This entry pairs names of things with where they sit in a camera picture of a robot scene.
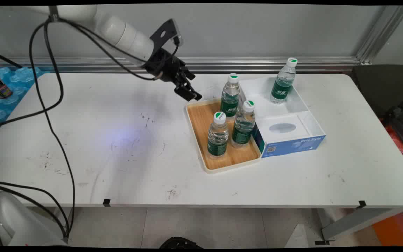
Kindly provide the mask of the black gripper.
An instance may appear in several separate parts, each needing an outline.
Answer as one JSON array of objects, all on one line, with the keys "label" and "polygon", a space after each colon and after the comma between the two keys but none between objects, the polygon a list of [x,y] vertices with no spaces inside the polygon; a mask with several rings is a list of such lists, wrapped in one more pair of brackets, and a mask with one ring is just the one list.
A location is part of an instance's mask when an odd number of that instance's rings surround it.
[{"label": "black gripper", "polygon": [[202,95],[195,91],[190,84],[196,76],[189,70],[184,70],[185,62],[176,56],[173,56],[167,50],[160,48],[149,60],[144,64],[147,73],[153,76],[160,76],[160,80],[164,82],[173,82],[176,87],[174,92],[185,99],[187,102],[195,99],[199,101]]}]

